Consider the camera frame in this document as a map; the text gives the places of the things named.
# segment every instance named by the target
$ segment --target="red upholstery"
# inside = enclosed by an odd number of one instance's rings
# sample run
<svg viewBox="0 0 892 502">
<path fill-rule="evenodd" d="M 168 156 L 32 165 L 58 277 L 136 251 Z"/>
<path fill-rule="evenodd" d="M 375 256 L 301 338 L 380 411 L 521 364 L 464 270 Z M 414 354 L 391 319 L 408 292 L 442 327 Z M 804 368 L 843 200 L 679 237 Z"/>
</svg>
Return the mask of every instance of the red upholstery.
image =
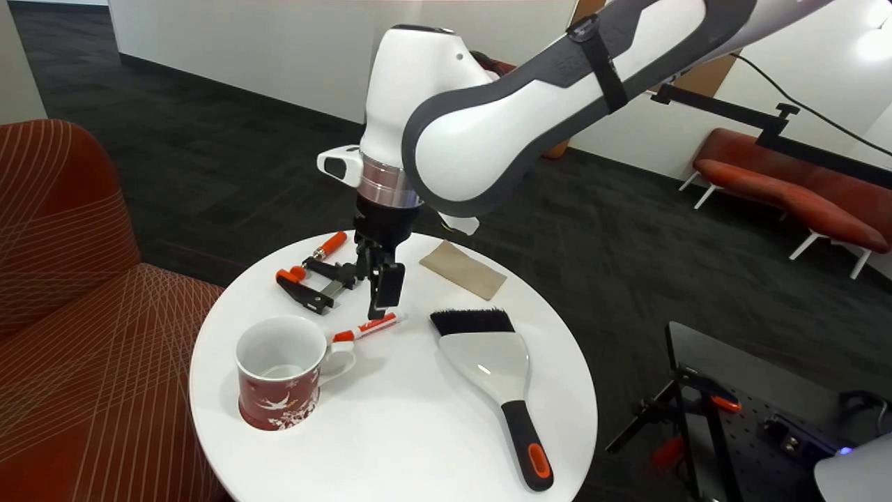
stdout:
<svg viewBox="0 0 892 502">
<path fill-rule="evenodd" d="M 718 188 L 785 206 L 808 228 L 888 255 L 892 246 L 892 191 L 843 175 L 757 145 L 757 136 L 715 129 L 695 167 Z"/>
<path fill-rule="evenodd" d="M 0 499 L 223 499 L 188 408 L 221 291 L 139 262 L 83 129 L 0 125 L 0 195 Z"/>
</svg>

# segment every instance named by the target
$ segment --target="floor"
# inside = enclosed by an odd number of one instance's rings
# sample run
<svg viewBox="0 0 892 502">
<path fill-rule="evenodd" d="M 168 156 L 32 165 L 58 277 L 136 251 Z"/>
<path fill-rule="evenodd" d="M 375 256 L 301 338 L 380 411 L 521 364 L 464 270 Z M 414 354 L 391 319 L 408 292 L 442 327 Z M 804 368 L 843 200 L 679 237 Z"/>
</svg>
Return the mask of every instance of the floor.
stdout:
<svg viewBox="0 0 892 502">
<path fill-rule="evenodd" d="M 113 150 L 149 262 L 231 281 L 262 255 L 352 225 L 355 193 L 315 174 L 315 154 L 364 129 L 153 65 L 122 65 L 107 8 L 14 5 L 50 118 Z M 801 262 L 804 228 L 775 212 L 571 150 L 454 237 L 528 278 L 577 336 L 599 400 L 599 446 L 667 377 L 663 329 L 684 320 L 828 387 L 892 394 L 892 285 L 847 278 L 828 244 Z M 443 234 L 432 214 L 419 232 Z M 596 454 L 581 502 L 686 499 L 648 454 L 648 430 Z"/>
</svg>

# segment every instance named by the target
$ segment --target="mug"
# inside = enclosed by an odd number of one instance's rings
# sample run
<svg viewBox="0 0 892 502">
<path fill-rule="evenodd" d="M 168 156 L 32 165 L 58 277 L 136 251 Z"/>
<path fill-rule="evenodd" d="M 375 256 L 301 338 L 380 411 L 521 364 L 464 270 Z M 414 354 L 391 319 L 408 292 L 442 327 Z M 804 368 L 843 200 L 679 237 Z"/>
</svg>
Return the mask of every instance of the mug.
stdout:
<svg viewBox="0 0 892 502">
<path fill-rule="evenodd" d="M 301 423 L 319 403 L 322 380 L 358 365 L 352 336 L 334 336 L 308 319 L 269 319 L 237 343 L 240 412 L 258 430 Z"/>
</svg>

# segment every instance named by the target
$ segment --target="cable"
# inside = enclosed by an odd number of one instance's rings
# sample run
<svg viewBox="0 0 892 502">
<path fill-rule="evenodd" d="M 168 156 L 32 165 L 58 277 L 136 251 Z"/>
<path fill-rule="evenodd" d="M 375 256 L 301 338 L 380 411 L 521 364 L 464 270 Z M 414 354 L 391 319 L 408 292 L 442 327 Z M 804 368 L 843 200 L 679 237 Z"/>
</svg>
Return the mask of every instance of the cable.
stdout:
<svg viewBox="0 0 892 502">
<path fill-rule="evenodd" d="M 874 150 L 881 150 L 881 154 L 892 156 L 892 150 L 888 150 L 888 149 L 881 149 L 881 145 L 877 145 L 877 143 L 854 135 L 850 129 L 840 125 L 840 122 L 832 121 L 828 114 L 822 114 L 822 111 L 805 107 L 804 100 L 793 99 L 793 96 L 790 96 L 775 78 L 769 78 L 757 62 L 745 60 L 741 54 L 734 54 L 734 60 L 739 60 L 739 62 L 745 62 L 747 66 L 754 66 L 754 71 L 757 71 L 766 85 L 773 85 L 790 104 L 796 104 L 796 107 L 805 108 L 808 114 L 826 121 L 828 125 L 835 125 L 836 131 L 847 135 L 850 139 L 856 139 L 856 143 L 861 143 L 861 145 L 868 145 L 868 149 L 874 149 Z"/>
</svg>

